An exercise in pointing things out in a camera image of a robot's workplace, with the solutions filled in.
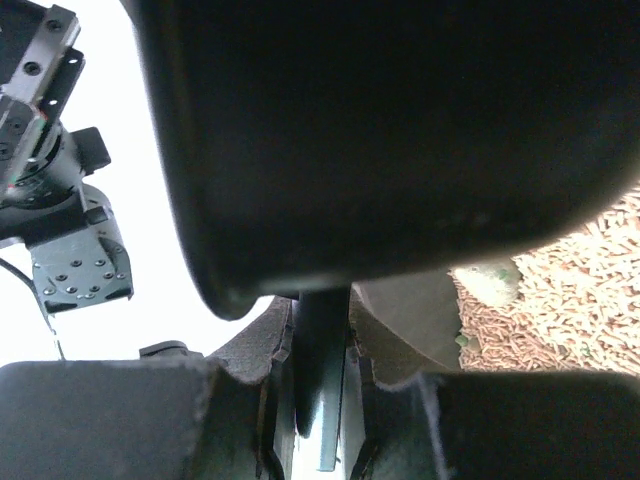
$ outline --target screw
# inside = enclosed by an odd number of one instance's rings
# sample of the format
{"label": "screw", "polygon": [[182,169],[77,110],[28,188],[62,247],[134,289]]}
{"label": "screw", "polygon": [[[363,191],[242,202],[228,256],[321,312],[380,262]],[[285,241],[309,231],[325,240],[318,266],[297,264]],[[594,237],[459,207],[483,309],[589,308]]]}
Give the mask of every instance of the screw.
{"label": "screw", "polygon": [[24,70],[24,73],[32,77],[40,75],[40,72],[42,72],[42,67],[39,63],[36,62],[27,62],[24,64],[24,67],[22,67],[22,69]]}
{"label": "screw", "polygon": [[62,30],[62,23],[58,20],[49,20],[47,22],[47,28],[52,32],[59,32]]}
{"label": "screw", "polygon": [[9,125],[11,133],[15,135],[22,135],[27,129],[27,125],[17,117],[7,120],[7,124]]}
{"label": "screw", "polygon": [[11,160],[13,157],[13,145],[6,142],[0,142],[0,160]]}

